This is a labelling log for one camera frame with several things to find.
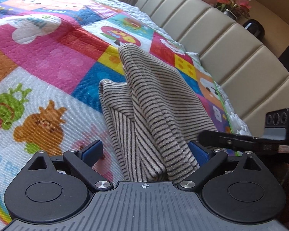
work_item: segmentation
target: bedsheet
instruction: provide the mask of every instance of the bedsheet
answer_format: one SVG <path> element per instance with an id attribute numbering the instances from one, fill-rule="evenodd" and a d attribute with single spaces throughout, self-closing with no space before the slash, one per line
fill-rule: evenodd
<path id="1" fill-rule="evenodd" d="M 4 191 L 38 150 L 57 155 L 100 139 L 105 159 L 94 169 L 122 180 L 98 85 L 125 81 L 117 47 L 127 42 L 176 67 L 217 129 L 231 131 L 227 101 L 197 55 L 137 8 L 115 0 L 0 0 L 0 229 L 10 221 Z"/>

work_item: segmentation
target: white cloud print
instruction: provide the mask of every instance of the white cloud print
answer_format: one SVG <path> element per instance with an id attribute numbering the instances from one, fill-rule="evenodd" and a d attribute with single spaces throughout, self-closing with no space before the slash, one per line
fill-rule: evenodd
<path id="1" fill-rule="evenodd" d="M 37 36 L 44 36 L 54 32 L 61 24 L 59 17 L 47 14 L 32 14 L 13 16 L 0 19 L 0 26 L 9 24 L 15 27 L 12 39 L 19 44 L 28 44 Z"/>

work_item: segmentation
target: brown bear print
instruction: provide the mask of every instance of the brown bear print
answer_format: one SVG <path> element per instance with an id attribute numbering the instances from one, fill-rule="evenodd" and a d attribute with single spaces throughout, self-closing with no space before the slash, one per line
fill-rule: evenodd
<path id="1" fill-rule="evenodd" d="M 63 140 L 63 130 L 60 124 L 65 123 L 61 116 L 67 109 L 55 109 L 54 101 L 50 100 L 46 109 L 39 107 L 39 110 L 39 114 L 28 116 L 22 126 L 15 128 L 14 139 L 25 141 L 25 150 L 30 154 L 45 150 L 49 156 L 61 155 L 59 145 Z"/>

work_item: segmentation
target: silver pivot bolt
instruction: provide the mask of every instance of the silver pivot bolt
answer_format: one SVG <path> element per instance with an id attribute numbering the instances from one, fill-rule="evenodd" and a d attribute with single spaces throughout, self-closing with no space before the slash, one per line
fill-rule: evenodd
<path id="1" fill-rule="evenodd" d="M 95 183 L 95 186 L 98 188 L 108 188 L 110 186 L 110 182 L 106 180 L 100 180 Z"/>
<path id="2" fill-rule="evenodd" d="M 180 183 L 180 185 L 184 188 L 192 188 L 195 186 L 195 183 L 191 180 L 184 180 Z"/>

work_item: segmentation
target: folded garment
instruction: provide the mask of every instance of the folded garment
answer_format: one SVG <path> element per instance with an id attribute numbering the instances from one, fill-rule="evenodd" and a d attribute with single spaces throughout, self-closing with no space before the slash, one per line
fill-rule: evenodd
<path id="1" fill-rule="evenodd" d="M 187 143 L 216 128 L 175 68 L 133 44 L 119 53 L 126 83 L 102 80 L 99 98 L 125 179 L 178 183 L 199 168 Z"/>

